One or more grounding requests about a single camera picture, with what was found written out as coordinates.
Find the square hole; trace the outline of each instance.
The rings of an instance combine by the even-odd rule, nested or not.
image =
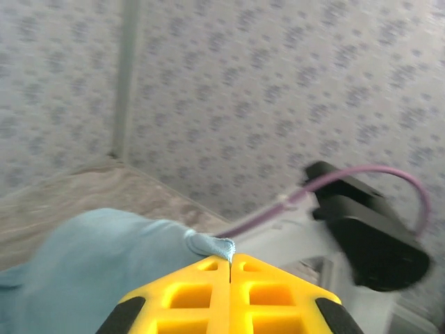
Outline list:
[[[207,320],[190,322],[159,322],[157,334],[206,334]]]
[[[286,285],[256,284],[249,291],[250,305],[295,305]]]
[[[253,334],[307,334],[301,320],[295,317],[257,315],[252,318]]]
[[[209,308],[212,286],[180,285],[172,294],[170,308]]]

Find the floor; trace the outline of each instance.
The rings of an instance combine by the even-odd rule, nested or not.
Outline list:
[[[200,232],[216,232],[229,225],[146,174],[104,159],[0,201],[0,270],[27,261],[66,219],[101,207],[180,221]],[[315,271],[300,263],[283,269],[313,283],[318,279]]]

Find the wall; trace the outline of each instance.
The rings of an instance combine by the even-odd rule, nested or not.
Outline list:
[[[422,242],[438,266],[404,297],[439,321],[445,1],[143,3],[132,164],[227,218],[297,184],[315,159],[414,173],[431,191],[434,218]],[[407,185],[364,179],[413,224]]]
[[[0,1],[0,196],[111,149],[120,11]]]

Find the light blue cloth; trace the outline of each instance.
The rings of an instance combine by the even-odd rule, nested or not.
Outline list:
[[[87,212],[54,230],[28,263],[0,272],[0,333],[93,334],[127,292],[234,252],[233,241],[173,221]]]

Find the white plastic arm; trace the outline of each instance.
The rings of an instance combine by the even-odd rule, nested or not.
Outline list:
[[[293,211],[235,237],[237,253],[251,255],[275,267],[324,257],[320,286],[342,300],[365,334],[387,333],[398,294],[354,285],[348,262],[325,223],[309,216],[315,206],[316,201],[309,196]]]

